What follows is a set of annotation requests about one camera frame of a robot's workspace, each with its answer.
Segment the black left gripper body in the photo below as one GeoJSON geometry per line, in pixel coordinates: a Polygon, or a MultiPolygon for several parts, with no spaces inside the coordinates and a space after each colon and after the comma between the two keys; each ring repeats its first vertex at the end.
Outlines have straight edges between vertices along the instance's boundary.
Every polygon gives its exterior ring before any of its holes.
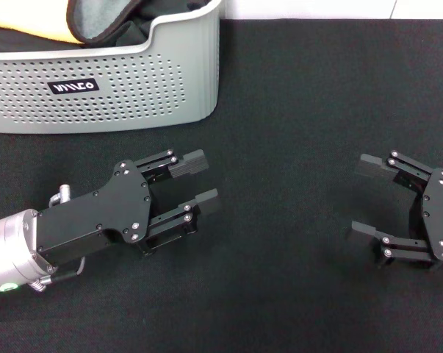
{"type": "Polygon", "coordinates": [[[145,237],[151,197],[132,161],[117,163],[107,184],[43,210],[37,221],[37,250],[49,263],[67,263],[114,243],[145,237]]]}

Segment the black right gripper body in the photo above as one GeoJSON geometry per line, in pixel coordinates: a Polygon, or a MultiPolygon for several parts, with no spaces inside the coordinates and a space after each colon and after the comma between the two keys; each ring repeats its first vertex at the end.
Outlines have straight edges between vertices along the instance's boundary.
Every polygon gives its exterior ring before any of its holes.
{"type": "Polygon", "coordinates": [[[409,233],[427,243],[427,252],[443,262],[443,168],[432,170],[409,211],[409,233]]]}

